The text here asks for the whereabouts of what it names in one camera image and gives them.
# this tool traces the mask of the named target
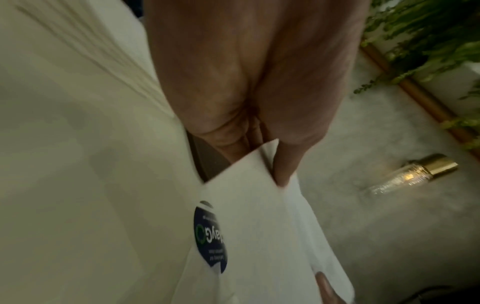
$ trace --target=blue sticker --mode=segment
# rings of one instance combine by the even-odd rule
[[[203,259],[210,267],[220,263],[220,272],[223,273],[227,267],[227,250],[215,214],[197,207],[193,217],[193,232]]]

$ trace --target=hand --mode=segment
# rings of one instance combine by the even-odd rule
[[[322,304],[347,304],[335,292],[335,290],[330,285],[329,280],[327,280],[327,277],[322,272],[318,272],[315,275],[315,279],[320,290]]]
[[[288,184],[344,97],[369,0],[145,0],[158,79],[192,134],[230,162],[278,138]]]

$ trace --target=green logo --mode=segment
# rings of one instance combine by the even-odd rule
[[[200,238],[199,236],[199,232],[201,231],[202,233],[202,237]],[[205,228],[198,224],[196,227],[195,227],[195,237],[196,237],[196,241],[199,242],[200,244],[204,244],[206,239],[207,239],[207,235],[205,234]]]

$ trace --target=glass bulb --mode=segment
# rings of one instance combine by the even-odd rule
[[[381,183],[368,188],[373,195],[386,194],[407,186],[419,186],[428,183],[433,175],[425,167],[413,163],[388,175]]]

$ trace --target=green plant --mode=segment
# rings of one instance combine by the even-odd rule
[[[362,42],[391,40],[408,34],[386,53],[392,73],[355,90],[358,94],[385,82],[396,84],[426,68],[434,69],[423,81],[453,70],[465,62],[480,62],[480,0],[373,0],[365,32],[383,32]],[[467,97],[480,96],[480,82]]]

